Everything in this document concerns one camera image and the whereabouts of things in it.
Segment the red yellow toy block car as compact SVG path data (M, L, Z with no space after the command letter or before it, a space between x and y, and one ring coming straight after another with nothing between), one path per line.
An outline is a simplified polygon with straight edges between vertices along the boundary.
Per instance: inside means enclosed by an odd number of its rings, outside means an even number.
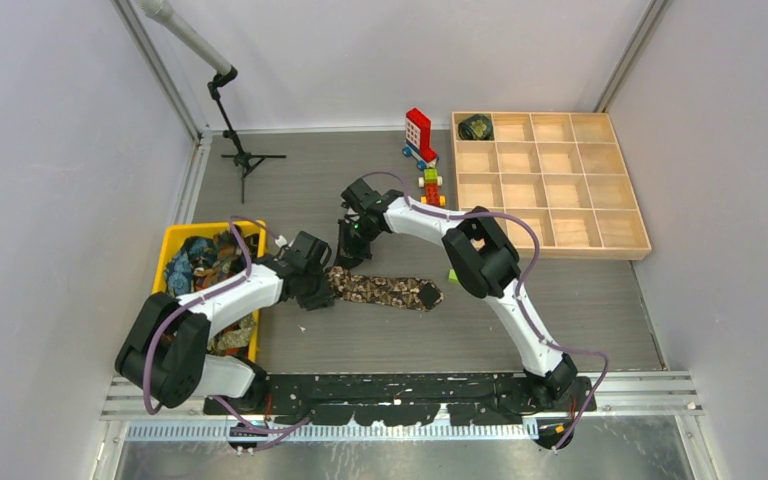
M425 168L418 178L418 186L422 190L420 202L423 204L445 207L446 197L441 193L442 178L435 168Z

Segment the brown floral tie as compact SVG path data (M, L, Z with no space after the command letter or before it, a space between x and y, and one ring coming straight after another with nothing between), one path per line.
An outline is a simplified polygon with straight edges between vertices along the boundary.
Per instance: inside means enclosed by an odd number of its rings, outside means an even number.
M326 279L338 298L352 303L428 312L445 299L429 279L361 275L340 266L327 269Z

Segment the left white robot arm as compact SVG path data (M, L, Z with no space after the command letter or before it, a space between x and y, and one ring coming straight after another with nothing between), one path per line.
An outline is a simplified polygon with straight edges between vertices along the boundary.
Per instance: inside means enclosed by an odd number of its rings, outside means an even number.
M239 274L200 292L163 292L143 303L114 363L141 388L147 403L176 408L192 396L223 396L244 414L267 398L265 374L254 362L215 356L208 343L225 328L263 308L294 299L305 310L327 308L330 245L301 231L294 240L246 265Z

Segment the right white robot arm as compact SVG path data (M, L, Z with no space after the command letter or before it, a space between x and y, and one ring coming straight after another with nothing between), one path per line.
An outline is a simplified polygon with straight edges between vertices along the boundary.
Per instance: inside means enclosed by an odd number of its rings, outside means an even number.
M339 259L369 259L371 242L383 233L442 247L461 287L491 308L514 342L534 403L551 411L570 398L577 367L528 298L519 251L497 222L502 214L427 206L398 190L380 193L362 178L340 197L347 215L339 230Z

